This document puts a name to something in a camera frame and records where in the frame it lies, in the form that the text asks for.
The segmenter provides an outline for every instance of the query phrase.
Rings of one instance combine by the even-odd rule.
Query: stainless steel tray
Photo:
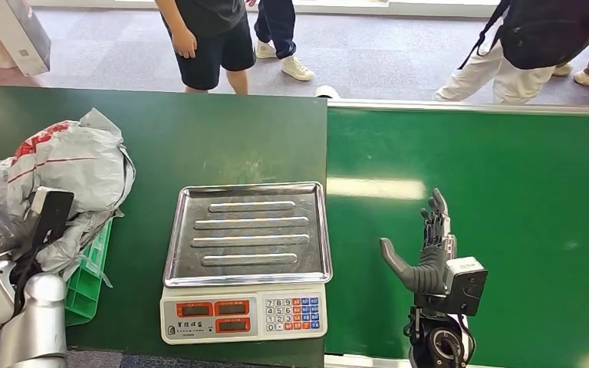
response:
[[[200,186],[180,193],[167,288],[322,283],[331,277],[321,184]]]

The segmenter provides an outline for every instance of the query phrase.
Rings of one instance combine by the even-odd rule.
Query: digital scale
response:
[[[185,188],[161,336],[171,345],[322,337],[331,277],[321,184]]]

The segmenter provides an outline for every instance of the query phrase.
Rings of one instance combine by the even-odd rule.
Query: red stripe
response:
[[[40,167],[40,166],[44,166],[44,165],[46,165],[47,163],[68,163],[68,162],[70,162],[70,161],[85,161],[85,160],[87,160],[87,159],[96,159],[96,158],[94,158],[94,157],[81,157],[81,158],[77,158],[77,159],[50,159],[50,160],[46,161],[45,163],[40,163],[40,164],[38,164],[38,165],[36,164],[36,165],[35,165],[35,167],[33,167],[32,169],[30,169],[30,170],[27,170],[27,171],[24,171],[24,172],[22,172],[21,174],[19,174],[19,175],[15,176],[14,178],[12,178],[12,179],[9,179],[9,180],[8,180],[8,184],[10,184],[10,183],[14,182],[14,181],[15,181],[15,180],[17,180],[17,179],[20,179],[22,176],[25,176],[25,175],[28,175],[29,173],[32,173],[32,172],[33,172],[33,171],[35,171],[35,170],[36,170],[38,167]]]

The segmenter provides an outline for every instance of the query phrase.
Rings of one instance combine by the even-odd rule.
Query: black t-shirt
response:
[[[215,36],[234,28],[245,14],[243,0],[175,0],[195,36]]]

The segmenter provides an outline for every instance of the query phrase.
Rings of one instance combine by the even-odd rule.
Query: scale keypad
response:
[[[320,297],[279,297],[265,299],[267,332],[305,332],[321,328]]]

